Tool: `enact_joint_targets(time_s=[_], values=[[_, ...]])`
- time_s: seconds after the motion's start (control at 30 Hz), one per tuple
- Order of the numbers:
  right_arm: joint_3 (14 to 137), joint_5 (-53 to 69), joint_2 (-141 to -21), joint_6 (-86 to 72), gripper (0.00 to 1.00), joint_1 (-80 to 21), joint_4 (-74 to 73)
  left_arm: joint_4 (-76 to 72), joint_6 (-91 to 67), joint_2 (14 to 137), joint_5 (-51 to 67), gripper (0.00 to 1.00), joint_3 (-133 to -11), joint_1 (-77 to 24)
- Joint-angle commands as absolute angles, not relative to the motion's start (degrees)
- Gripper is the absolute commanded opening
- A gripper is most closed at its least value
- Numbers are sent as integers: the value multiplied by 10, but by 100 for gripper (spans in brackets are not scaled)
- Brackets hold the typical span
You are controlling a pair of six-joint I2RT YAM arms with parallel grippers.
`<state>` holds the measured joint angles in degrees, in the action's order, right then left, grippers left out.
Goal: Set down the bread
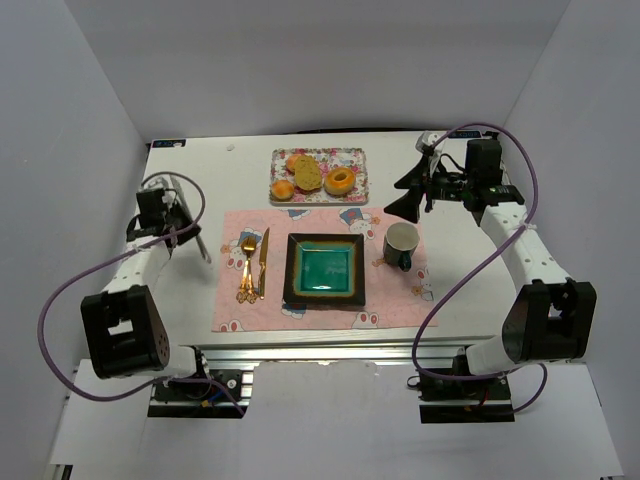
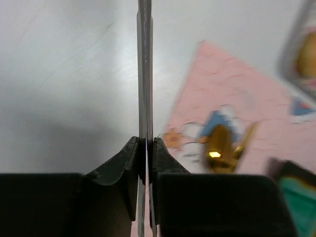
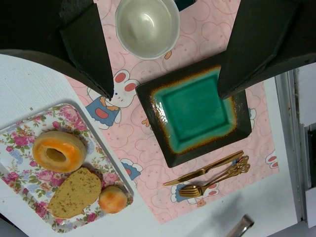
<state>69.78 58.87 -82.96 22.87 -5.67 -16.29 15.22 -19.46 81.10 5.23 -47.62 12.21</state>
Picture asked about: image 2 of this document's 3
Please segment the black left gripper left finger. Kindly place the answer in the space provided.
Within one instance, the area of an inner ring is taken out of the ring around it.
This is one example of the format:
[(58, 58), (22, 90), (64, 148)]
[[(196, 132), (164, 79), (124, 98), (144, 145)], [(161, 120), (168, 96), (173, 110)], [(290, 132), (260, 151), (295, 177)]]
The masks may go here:
[(128, 237), (136, 218), (138, 138), (83, 175), (2, 174), (3, 237)]

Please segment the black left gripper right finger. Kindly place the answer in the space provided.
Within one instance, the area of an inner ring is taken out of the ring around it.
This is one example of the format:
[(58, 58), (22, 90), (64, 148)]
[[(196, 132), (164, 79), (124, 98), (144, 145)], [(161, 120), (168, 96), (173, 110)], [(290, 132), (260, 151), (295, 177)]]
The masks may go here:
[(281, 191), (262, 175), (192, 174), (156, 138), (153, 205), (163, 237), (295, 237)]

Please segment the metal serving tongs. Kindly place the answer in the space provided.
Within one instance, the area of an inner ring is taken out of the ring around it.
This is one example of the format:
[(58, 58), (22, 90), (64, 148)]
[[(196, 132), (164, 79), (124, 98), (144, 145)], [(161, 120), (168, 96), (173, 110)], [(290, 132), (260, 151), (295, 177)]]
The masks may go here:
[(139, 187), (138, 236), (145, 235), (146, 187), (149, 188), (149, 210), (152, 236), (158, 235), (155, 221), (153, 186), (150, 175), (153, 160), (153, 18), (152, 1), (138, 1), (137, 12), (138, 101), (139, 101)]

